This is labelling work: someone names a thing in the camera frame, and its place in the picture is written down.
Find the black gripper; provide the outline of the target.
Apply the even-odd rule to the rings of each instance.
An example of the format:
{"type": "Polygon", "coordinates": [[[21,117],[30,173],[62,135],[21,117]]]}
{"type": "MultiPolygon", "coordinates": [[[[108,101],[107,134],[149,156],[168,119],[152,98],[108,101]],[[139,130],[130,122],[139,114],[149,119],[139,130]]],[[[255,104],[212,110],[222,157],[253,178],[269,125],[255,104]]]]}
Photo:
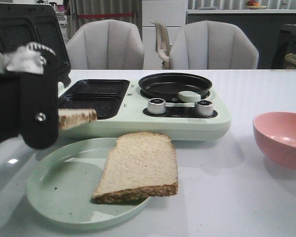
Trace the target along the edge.
{"type": "Polygon", "coordinates": [[[0,74],[0,143],[20,135],[34,149],[58,137],[57,65],[48,59],[43,74],[0,74]]]}

